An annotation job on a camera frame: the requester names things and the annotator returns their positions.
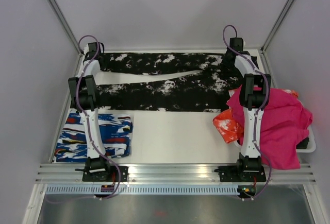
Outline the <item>black white splattered trousers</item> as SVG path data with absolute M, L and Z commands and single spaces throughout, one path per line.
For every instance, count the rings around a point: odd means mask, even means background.
M 98 85 L 100 104 L 112 110 L 222 112 L 243 76 L 220 53 L 104 53 L 103 72 L 183 76 L 154 82 Z

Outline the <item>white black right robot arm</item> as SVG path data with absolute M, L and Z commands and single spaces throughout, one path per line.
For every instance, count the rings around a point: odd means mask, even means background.
M 271 76 L 260 71 L 252 56 L 243 51 L 243 38 L 230 38 L 226 54 L 243 76 L 239 104 L 243 107 L 244 135 L 235 165 L 219 167 L 221 182 L 265 182 L 260 134 L 264 109 L 269 102 Z

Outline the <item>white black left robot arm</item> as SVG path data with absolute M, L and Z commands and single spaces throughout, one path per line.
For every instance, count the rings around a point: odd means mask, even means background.
M 98 123 L 100 95 L 94 79 L 101 71 L 98 58 L 103 51 L 104 45 L 101 42 L 89 43 L 82 68 L 75 77 L 68 79 L 71 107 L 79 113 L 85 129 L 87 160 L 82 170 L 84 182 L 104 182 L 112 176 L 112 168 L 105 159 L 106 150 Z

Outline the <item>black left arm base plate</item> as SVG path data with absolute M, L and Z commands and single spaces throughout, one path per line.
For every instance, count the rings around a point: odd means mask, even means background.
M 75 169 L 82 172 L 83 182 L 126 182 L 128 178 L 128 167 L 114 165 L 92 168 L 85 167 L 84 169 Z

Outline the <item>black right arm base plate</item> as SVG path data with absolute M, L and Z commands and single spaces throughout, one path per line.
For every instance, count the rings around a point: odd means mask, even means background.
M 239 169 L 237 166 L 219 166 L 214 170 L 218 173 L 221 182 L 266 182 L 265 169 L 262 166 L 256 171 Z

